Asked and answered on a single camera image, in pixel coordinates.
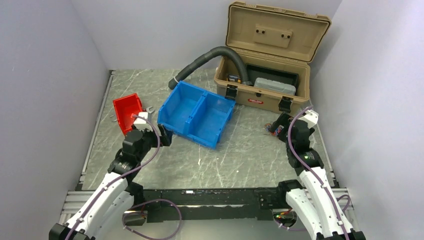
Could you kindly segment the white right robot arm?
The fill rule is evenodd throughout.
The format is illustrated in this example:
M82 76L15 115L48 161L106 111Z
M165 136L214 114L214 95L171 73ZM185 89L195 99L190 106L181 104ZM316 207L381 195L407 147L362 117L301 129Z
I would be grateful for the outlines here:
M298 179L278 183L275 200L293 210L312 240L364 240L354 229L338 203L327 179L319 153L311 147L310 136L318 114L305 110L296 117L283 112L266 130L286 145L290 166Z

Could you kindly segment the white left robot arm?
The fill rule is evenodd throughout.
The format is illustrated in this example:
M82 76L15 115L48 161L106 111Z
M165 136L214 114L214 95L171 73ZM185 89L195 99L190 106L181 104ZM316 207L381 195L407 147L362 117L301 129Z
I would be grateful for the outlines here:
M172 131L162 124L144 130L133 126L98 188L69 220L51 228L48 239L99 240L126 210L139 209L145 199L143 186L133 180L146 165L143 158L147 153L152 148L170 146L172 136Z

